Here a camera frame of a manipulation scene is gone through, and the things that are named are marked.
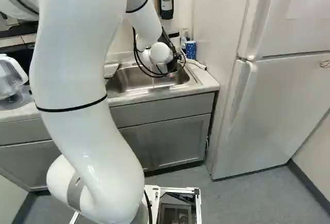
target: freezer door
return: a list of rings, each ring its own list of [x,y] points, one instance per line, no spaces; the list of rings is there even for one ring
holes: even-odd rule
[[[330,0],[248,0],[243,58],[330,50]]]
[[[309,54],[249,63],[229,91],[234,97],[226,107],[214,179],[282,165],[292,157],[330,108],[329,59],[330,54]]]

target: refrigerator handle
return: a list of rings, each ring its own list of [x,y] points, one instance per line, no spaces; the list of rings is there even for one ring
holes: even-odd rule
[[[255,85],[256,78],[257,78],[256,77],[257,76],[257,66],[254,63],[250,62],[250,61],[246,61],[246,63],[250,67],[250,72],[249,72],[249,76],[247,78],[247,82],[246,82],[246,85],[245,85],[245,88],[244,88],[244,92],[243,92],[243,95],[242,95],[241,102],[240,102],[239,107],[238,107],[238,111],[236,113],[235,118],[233,119],[232,125],[230,126],[229,133],[242,120],[242,118],[244,116],[244,113],[246,111],[246,108],[248,106],[248,103],[251,99],[253,87]]]

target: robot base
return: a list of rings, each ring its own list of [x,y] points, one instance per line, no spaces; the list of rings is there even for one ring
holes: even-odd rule
[[[152,205],[153,224],[202,224],[201,190],[199,188],[167,188],[146,185],[144,188]],[[79,224],[76,212],[69,224]]]

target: white refrigerator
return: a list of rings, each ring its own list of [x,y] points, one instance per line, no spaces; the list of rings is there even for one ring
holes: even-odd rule
[[[194,0],[197,57],[220,82],[213,179],[283,165],[330,108],[330,0]]]

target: sink basin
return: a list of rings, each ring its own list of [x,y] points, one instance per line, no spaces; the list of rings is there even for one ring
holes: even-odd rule
[[[181,65],[176,73],[163,78],[152,78],[142,72],[136,63],[123,63],[114,75],[106,81],[106,90],[109,96],[121,96],[164,89],[173,90],[197,84],[199,84],[197,78],[186,67],[182,69]]]

